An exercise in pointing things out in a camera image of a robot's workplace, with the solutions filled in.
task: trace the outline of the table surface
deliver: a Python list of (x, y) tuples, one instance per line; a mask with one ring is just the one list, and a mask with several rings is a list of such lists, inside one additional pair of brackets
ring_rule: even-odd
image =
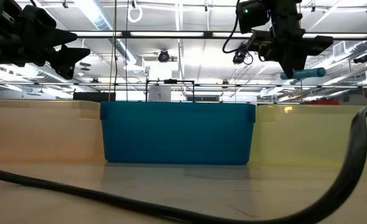
[[(338, 169), (146, 164), (0, 164), (0, 169), (241, 220), (277, 218), (318, 199)], [(0, 181), (0, 223), (173, 223), (89, 199)], [(367, 171), (322, 223), (367, 223)]]

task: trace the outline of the blue plastic container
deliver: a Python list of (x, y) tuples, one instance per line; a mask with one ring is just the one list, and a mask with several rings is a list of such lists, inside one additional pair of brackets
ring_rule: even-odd
[(254, 105), (101, 103), (108, 162), (243, 165), (249, 161)]

